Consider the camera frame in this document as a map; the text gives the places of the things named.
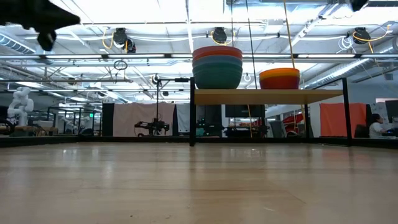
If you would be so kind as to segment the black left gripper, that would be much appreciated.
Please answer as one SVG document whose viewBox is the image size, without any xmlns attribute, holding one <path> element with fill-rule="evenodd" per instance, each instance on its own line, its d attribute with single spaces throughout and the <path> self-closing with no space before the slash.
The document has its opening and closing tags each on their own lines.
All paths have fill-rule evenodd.
<svg viewBox="0 0 398 224">
<path fill-rule="evenodd" d="M 37 38 L 45 51 L 51 51 L 56 40 L 56 29 L 74 26 L 80 23 L 80 17 L 72 14 L 49 0 L 31 0 L 27 2 L 33 16 L 32 27 L 39 33 Z"/>
</svg>

